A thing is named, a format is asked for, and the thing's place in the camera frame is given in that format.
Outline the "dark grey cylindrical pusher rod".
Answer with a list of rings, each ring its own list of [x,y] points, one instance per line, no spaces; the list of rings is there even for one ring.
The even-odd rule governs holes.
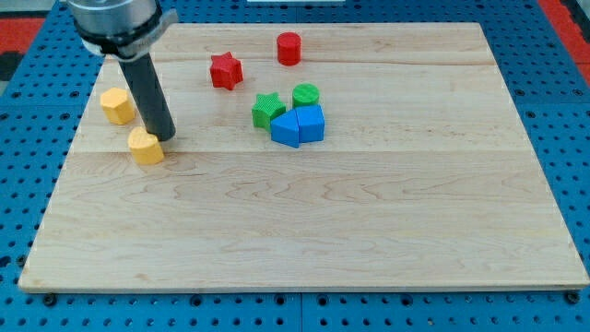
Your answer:
[[[176,127],[150,54],[146,53],[135,61],[120,62],[119,66],[147,132],[156,136],[158,141],[173,138]]]

